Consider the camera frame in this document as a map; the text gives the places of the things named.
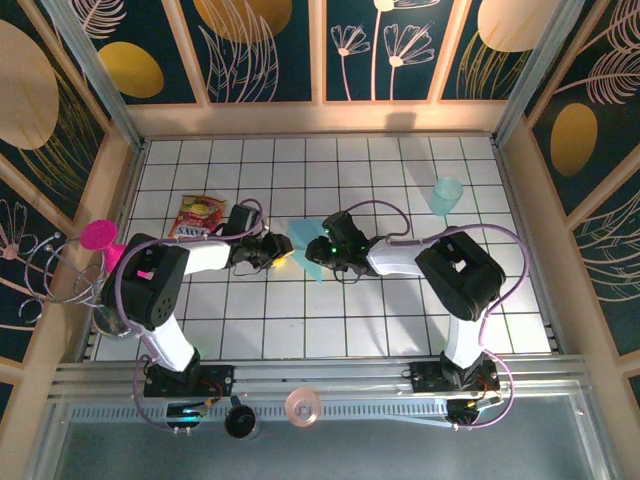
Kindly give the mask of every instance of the dark blue wallpaper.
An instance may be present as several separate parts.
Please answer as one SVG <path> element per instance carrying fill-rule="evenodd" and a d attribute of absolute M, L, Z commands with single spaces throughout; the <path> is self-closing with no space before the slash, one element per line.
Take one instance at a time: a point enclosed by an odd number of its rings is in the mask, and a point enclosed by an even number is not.
<path fill-rule="evenodd" d="M 372 1 L 328 0 L 327 100 L 372 100 L 372 90 L 376 100 L 426 100 L 452 5 L 396 0 L 379 12 Z"/>
<path fill-rule="evenodd" d="M 0 4 L 0 21 L 2 20 L 26 34 L 44 53 L 55 75 L 53 91 L 57 88 L 59 100 L 57 111 L 52 111 L 48 105 L 24 106 L 25 109 L 32 110 L 33 117 L 57 115 L 52 118 L 55 128 L 48 138 L 40 137 L 40 132 L 26 131 L 25 138 L 35 143 L 16 146 L 9 143 L 10 139 L 5 138 L 7 141 L 4 141 L 0 135 L 0 154 L 67 217 L 73 219 L 104 138 L 104 131 L 16 2 Z M 42 89 L 43 85 L 39 81 L 37 76 L 30 76 L 22 81 L 21 88 Z M 24 115 L 28 115 L 28 110 L 25 110 Z"/>
<path fill-rule="evenodd" d="M 24 280 L 26 261 L 37 242 L 41 242 L 56 232 L 49 223 L 30 204 L 24 201 L 6 183 L 0 180 L 0 323 L 17 327 L 32 327 L 28 323 L 40 313 L 36 302 L 25 304 L 20 316 L 21 305 L 32 298 L 23 291 L 14 289 L 11 284 L 25 289 Z M 64 242 L 64 235 L 54 243 Z M 8 254 L 11 249 L 16 255 Z M 42 269 L 49 258 L 44 249 L 34 255 L 28 269 L 29 283 L 40 293 L 44 293 L 44 275 Z M 56 262 L 51 263 L 50 272 L 55 271 Z M 32 332 L 13 330 L 0 326 L 0 357 L 22 362 L 31 340 Z"/>
<path fill-rule="evenodd" d="M 640 140 L 637 22 L 637 2 L 609 4 L 533 127 L 567 214 Z"/>
<path fill-rule="evenodd" d="M 478 33 L 481 4 L 482 0 L 472 0 L 443 100 L 506 100 L 531 53 L 497 52 L 485 45 Z"/>
<path fill-rule="evenodd" d="M 618 352 L 640 350 L 640 172 L 573 234 Z"/>
<path fill-rule="evenodd" d="M 2 422 L 2 417 L 4 417 L 4 412 L 9 404 L 9 397 L 12 391 L 13 385 L 0 382 L 0 422 Z"/>
<path fill-rule="evenodd" d="M 307 0 L 197 4 L 181 2 L 212 103 L 311 100 Z"/>

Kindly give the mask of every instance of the translucent cup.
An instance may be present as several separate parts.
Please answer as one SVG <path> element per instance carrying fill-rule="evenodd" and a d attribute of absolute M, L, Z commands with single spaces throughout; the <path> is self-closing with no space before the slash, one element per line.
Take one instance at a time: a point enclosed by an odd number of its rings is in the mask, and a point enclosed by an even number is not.
<path fill-rule="evenodd" d="M 455 178 L 444 177 L 436 182 L 429 208 L 440 217 L 447 215 L 462 197 L 462 184 Z"/>

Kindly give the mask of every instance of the snack bag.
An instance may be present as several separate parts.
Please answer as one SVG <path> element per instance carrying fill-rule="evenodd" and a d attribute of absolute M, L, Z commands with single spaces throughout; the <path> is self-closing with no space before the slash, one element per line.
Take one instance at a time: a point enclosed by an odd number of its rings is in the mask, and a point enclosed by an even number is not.
<path fill-rule="evenodd" d="M 169 237 L 199 237 L 210 234 L 218 226 L 226 202 L 204 195 L 183 195 L 180 212 Z"/>

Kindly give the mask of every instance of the purple cable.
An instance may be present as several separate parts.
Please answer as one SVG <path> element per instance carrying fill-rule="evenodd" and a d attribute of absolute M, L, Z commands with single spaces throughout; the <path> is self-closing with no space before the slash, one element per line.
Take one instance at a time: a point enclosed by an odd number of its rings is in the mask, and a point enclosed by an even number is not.
<path fill-rule="evenodd" d="M 240 233 L 238 235 L 227 235 L 227 236 L 212 236 L 212 237 L 193 237 L 193 238 L 184 238 L 184 239 L 179 239 L 179 238 L 160 238 L 160 239 L 155 239 L 155 240 L 148 240 L 146 242 L 141 243 L 140 245 L 132 248 L 118 263 L 118 268 L 116 270 L 116 276 L 115 276 L 115 284 L 114 284 L 114 288 L 115 288 L 115 297 L 116 297 L 116 310 L 118 311 L 118 316 L 120 317 L 120 320 L 122 320 L 122 322 L 129 327 L 133 332 L 136 333 L 140 333 L 141 330 L 140 328 L 135 325 L 134 323 L 130 322 L 129 319 L 127 318 L 127 314 L 124 311 L 124 304 L 122 303 L 122 277 L 124 275 L 124 269 L 127 266 L 127 264 L 131 261 L 131 259 L 133 258 L 133 256 L 138 253 L 141 250 L 144 250 L 145 248 L 149 248 L 153 245 L 159 245 L 159 244 L 164 244 L 164 245 L 173 245 L 173 244 L 179 244 L 179 243 L 198 243 L 198 242 L 215 242 L 215 241 L 219 241 L 219 240 L 239 240 L 241 238 L 247 237 L 249 235 L 254 235 L 256 233 L 259 233 L 260 231 L 262 231 L 262 228 L 264 226 L 263 222 L 263 218 L 264 215 L 262 213 L 262 205 L 260 204 L 260 202 L 258 202 L 257 200 L 253 199 L 253 198 L 248 198 L 246 200 L 243 200 L 242 202 L 240 202 L 240 205 L 244 205 L 245 203 L 248 202 L 252 202 L 255 205 L 257 205 L 258 207 L 258 219 L 256 221 L 256 224 L 253 226 L 253 228 L 251 228 L 250 230 L 247 230 L 244 233 Z M 144 345 L 147 347 L 147 349 L 149 350 L 149 352 L 151 353 L 151 355 L 153 355 L 156 359 L 160 357 L 160 352 L 158 352 L 158 350 L 156 350 L 155 346 L 147 339 L 146 336 L 142 336 L 142 343 L 144 343 Z M 142 355 L 140 357 L 140 360 L 142 360 L 143 358 L 148 358 L 149 360 L 151 360 L 152 364 L 154 362 L 154 360 L 149 357 L 148 355 Z M 187 429 L 177 429 L 177 430 L 173 430 L 171 429 L 168 425 L 164 426 L 160 423 L 154 422 L 151 418 L 149 418 L 144 411 L 142 410 L 142 405 L 140 404 L 140 398 L 138 397 L 138 390 L 137 390 L 137 381 L 138 381 L 138 373 L 140 370 L 140 362 L 138 362 L 138 364 L 136 365 L 136 369 L 134 371 L 133 374 L 133 400 L 134 403 L 136 404 L 136 410 L 138 411 L 138 414 L 140 414 L 140 416 L 142 417 L 142 419 L 147 422 L 149 425 L 159 428 L 161 430 L 166 430 L 166 431 L 171 431 L 171 432 L 176 432 L 176 433 L 187 433 Z"/>
<path fill-rule="evenodd" d="M 393 205 L 393 204 L 391 204 L 389 202 L 385 202 L 384 200 L 365 200 L 363 202 L 356 203 L 355 205 L 347 208 L 345 210 L 345 212 L 353 210 L 353 209 L 355 209 L 357 207 L 361 207 L 363 205 L 368 205 L 368 204 L 373 204 L 373 203 L 380 203 L 382 205 L 386 205 L 386 206 L 394 209 L 396 212 L 398 212 L 402 216 L 402 218 L 404 219 L 405 223 L 407 224 L 407 228 L 406 228 L 406 231 L 404 233 L 390 233 L 385 237 L 385 240 L 389 245 L 411 246 L 411 245 L 431 244 L 431 243 L 435 242 L 436 240 L 438 240 L 440 238 L 448 237 L 449 235 L 453 235 L 454 233 L 464 232 L 464 231 L 467 231 L 467 230 L 483 229 L 483 230 L 495 230 L 497 232 L 501 232 L 501 233 L 511 237 L 516 242 L 516 244 L 520 247 L 520 250 L 522 251 L 522 257 L 524 259 L 524 266 L 522 268 L 522 273 L 520 274 L 520 277 L 518 278 L 518 281 L 516 282 L 516 284 L 507 293 L 505 293 L 502 297 L 498 298 L 498 300 L 496 300 L 489 308 L 487 308 L 487 310 L 484 313 L 484 316 L 482 317 L 482 324 L 480 325 L 480 334 L 478 336 L 478 343 L 480 344 L 481 347 L 483 347 L 484 353 L 486 353 L 494 361 L 498 362 L 500 364 L 500 366 L 502 366 L 502 368 L 507 373 L 507 376 L 509 377 L 509 382 L 511 384 L 511 395 L 509 396 L 509 401 L 507 402 L 507 406 L 500 413 L 500 415 L 498 415 L 496 418 L 494 418 L 493 420 L 490 420 L 488 422 L 485 422 L 485 423 L 475 424 L 475 422 L 474 422 L 474 424 L 472 424 L 472 425 L 465 425 L 464 428 L 468 428 L 469 430 L 474 430 L 474 429 L 478 429 L 478 428 L 484 428 L 484 427 L 489 427 L 491 425 L 495 425 L 500 420 L 502 420 L 509 413 L 509 411 L 511 410 L 511 407 L 513 406 L 513 402 L 514 402 L 514 399 L 515 399 L 515 386 L 514 386 L 514 380 L 513 380 L 513 373 L 511 372 L 511 370 L 509 369 L 507 364 L 500 357 L 498 357 L 496 354 L 494 354 L 494 353 L 490 352 L 489 350 L 487 350 L 486 348 L 484 348 L 484 334 L 485 334 L 487 323 L 488 323 L 488 320 L 489 320 L 489 317 L 491 316 L 491 314 L 506 299 L 508 299 L 513 294 L 513 292 L 515 292 L 520 287 L 520 285 L 522 285 L 522 282 L 524 282 L 524 279 L 529 274 L 529 265 L 531 263 L 531 259 L 530 259 L 530 256 L 529 256 L 529 249 L 527 248 L 526 244 L 520 239 L 520 237 L 518 237 L 511 230 L 508 230 L 508 229 L 506 229 L 504 227 L 501 227 L 499 225 L 484 224 L 484 223 L 474 223 L 474 224 L 471 224 L 471 225 L 465 225 L 463 227 L 452 227 L 452 228 L 449 228 L 449 229 L 447 229 L 447 230 L 445 230 L 445 231 L 443 231 L 441 233 L 438 233 L 436 235 L 433 235 L 433 236 L 427 237 L 427 238 L 414 239 L 414 240 L 391 240 L 390 238 L 392 236 L 404 236 L 404 235 L 407 235 L 409 233 L 409 231 L 411 230 L 411 221 L 409 220 L 409 217 L 407 217 L 407 214 L 405 214 L 402 210 L 400 210 L 395 205 Z"/>

